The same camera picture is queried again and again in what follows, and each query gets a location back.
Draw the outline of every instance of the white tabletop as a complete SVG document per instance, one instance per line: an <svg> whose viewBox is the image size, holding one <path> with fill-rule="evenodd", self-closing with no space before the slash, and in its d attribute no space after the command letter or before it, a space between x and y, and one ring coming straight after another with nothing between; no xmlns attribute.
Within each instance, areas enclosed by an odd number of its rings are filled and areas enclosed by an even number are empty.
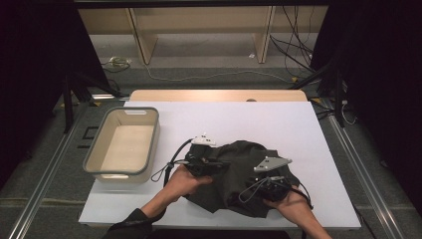
<svg viewBox="0 0 422 239"><path fill-rule="evenodd" d="M161 131L153 173L171 159L184 141L204 132L216 140L217 146L241 139L254 141L293 160L290 169L310 193L314 214L323 227L360 228L310 103L127 102L125 106L158 109ZM180 159L188 148L179 153ZM94 226L123 220L160 190L162 179L143 184L96 180L80 222ZM213 214L185 198L171 204L154 226L255 230L296 227L276 210L271 210L267 218L251 218L230 210Z"/></svg>

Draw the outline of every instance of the black sleeve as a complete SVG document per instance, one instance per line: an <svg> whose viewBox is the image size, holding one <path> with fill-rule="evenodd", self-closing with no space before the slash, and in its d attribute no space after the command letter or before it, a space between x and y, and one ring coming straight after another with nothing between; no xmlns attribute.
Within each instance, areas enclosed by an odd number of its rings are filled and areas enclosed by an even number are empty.
<svg viewBox="0 0 422 239"><path fill-rule="evenodd" d="M154 221L156 218L147 218L139 208L136 208L124 221L112 225L103 239L145 238L152 232Z"/></svg>

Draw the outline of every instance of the beige plastic bin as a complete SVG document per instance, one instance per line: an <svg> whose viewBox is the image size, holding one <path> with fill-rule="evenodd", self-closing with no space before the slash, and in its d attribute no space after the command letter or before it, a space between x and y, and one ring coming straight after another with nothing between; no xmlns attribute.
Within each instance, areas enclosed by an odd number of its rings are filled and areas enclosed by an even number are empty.
<svg viewBox="0 0 422 239"><path fill-rule="evenodd" d="M84 170L100 181L145 182L151 175L158 135L157 109L111 109L87 154Z"/></svg>

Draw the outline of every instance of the black cable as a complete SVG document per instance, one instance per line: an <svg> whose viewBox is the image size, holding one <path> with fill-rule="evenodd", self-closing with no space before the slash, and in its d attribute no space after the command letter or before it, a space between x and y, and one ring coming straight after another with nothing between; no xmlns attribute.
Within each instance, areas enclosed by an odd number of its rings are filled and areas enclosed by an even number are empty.
<svg viewBox="0 0 422 239"><path fill-rule="evenodd" d="M177 157L177 155L179 154L179 152L188 144L192 141L192 138L189 138L188 140L186 140L176 151L176 153L174 153L173 157L171 158L170 162L167 163L167 168L165 168L165 175L164 175L164 185L167 184L168 179L170 177L170 172L171 169L173 169L174 166L174 159Z"/></svg>
<svg viewBox="0 0 422 239"><path fill-rule="evenodd" d="M273 44L276 46L276 48L282 52L286 57L290 58L292 61L296 62L297 64L299 64L301 67L307 69L310 72L314 72L313 69L305 66L304 64L300 63L298 60L296 60L295 58L293 58L291 55L289 55L287 52L285 52L274 40L272 37L270 37L271 41L273 42Z"/></svg>
<svg viewBox="0 0 422 239"><path fill-rule="evenodd" d="M302 49L304 49L305 51L307 51L308 53L313 53L313 52L314 52L314 51L313 51L313 50L311 50L311 49L305 49L305 48L303 48L303 47L301 47L301 46L298 46L298 45L296 45L296 44L293 44L293 43L288 43L288 42L286 42L286 41L283 41L283 40L277 39L277 38L275 38L275 37L274 37L274 36L272 36L272 35L270 35L270 37L271 37L271 38L273 38L276 42L284 43L284 44L286 44L286 45L291 45L292 47L296 47L296 48L302 48Z"/></svg>
<svg viewBox="0 0 422 239"><path fill-rule="evenodd" d="M292 43L292 40L293 40L293 36L295 36L296 37L296 39L298 40L298 42L299 42L299 45L301 46L299 49L301 49L301 52L302 52L302 56L304 57L304 60L307 62L307 64L308 64L308 66L310 65L310 61L311 61L311 57L308 55L308 54L305 54L304 53L304 51L302 50L302 49L307 49L307 50L310 50L310 48L308 48L303 42L302 42L302 40L301 40L301 38L299 37L299 34L298 34L298 32L299 32L299 28L298 28L298 14L299 14L299 7L297 7L297 6L295 6L295 24L293 24L292 23L292 21L291 21L291 18L289 17L289 15L288 15L288 13L287 13L287 11L286 11L286 8L283 6L283 11L285 12L285 14L286 14L286 17L287 17L287 19L288 19L288 21L289 21L289 24L290 24L290 26L291 26L291 28L292 28L292 36L291 36L291 39L290 39L290 43Z"/></svg>

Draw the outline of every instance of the person's arm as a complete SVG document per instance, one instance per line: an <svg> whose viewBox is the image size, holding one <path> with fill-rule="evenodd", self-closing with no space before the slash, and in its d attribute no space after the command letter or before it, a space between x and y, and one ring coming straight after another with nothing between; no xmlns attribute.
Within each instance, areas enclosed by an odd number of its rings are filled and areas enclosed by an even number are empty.
<svg viewBox="0 0 422 239"><path fill-rule="evenodd" d="M299 194L290 191L285 199L277 202L264 199L264 203L276 208L286 219L297 224L314 239L331 238L319 224L307 201Z"/></svg>
<svg viewBox="0 0 422 239"><path fill-rule="evenodd" d="M167 184L149 202L136 208L124 221L112 225L103 239L143 238L152 231L152 223L159 220L165 208L181 196L192 194L201 184L211 183L210 176L194 177L184 165L171 175Z"/></svg>

